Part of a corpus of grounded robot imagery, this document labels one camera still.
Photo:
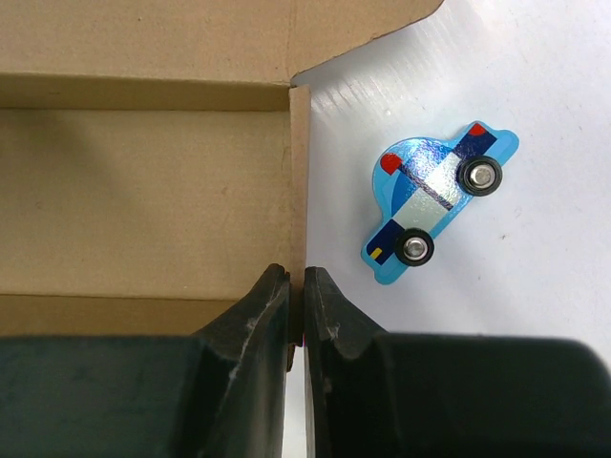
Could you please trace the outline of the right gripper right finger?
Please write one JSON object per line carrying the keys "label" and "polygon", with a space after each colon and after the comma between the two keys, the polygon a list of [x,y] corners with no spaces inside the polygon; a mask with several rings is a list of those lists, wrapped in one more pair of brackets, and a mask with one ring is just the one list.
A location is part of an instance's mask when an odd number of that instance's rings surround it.
{"label": "right gripper right finger", "polygon": [[606,457],[610,374],[570,340],[391,333],[305,271],[311,457]]}

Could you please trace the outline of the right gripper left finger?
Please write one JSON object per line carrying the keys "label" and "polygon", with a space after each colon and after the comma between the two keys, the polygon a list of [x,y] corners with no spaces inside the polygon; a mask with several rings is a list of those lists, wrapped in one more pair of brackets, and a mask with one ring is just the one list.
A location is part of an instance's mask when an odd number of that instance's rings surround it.
{"label": "right gripper left finger", "polygon": [[5,457],[278,457],[290,277],[240,300],[5,295]]}

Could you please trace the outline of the cardboard box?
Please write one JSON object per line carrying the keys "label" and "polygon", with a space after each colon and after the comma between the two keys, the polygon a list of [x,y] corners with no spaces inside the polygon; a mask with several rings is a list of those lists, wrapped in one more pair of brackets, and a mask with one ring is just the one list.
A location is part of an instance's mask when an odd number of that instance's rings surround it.
{"label": "cardboard box", "polygon": [[181,335],[304,282],[295,75],[435,1],[5,1],[1,332]]}

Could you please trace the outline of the blue toy police car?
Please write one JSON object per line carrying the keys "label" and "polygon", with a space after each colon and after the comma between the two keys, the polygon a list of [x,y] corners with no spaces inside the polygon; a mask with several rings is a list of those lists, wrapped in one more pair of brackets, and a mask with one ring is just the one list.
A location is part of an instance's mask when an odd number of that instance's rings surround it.
{"label": "blue toy police car", "polygon": [[464,207],[499,188],[502,166],[518,146],[515,133],[482,121],[451,139],[418,136],[390,145],[372,171],[382,220],[361,249],[374,279],[391,284],[408,268],[428,263],[434,239]]}

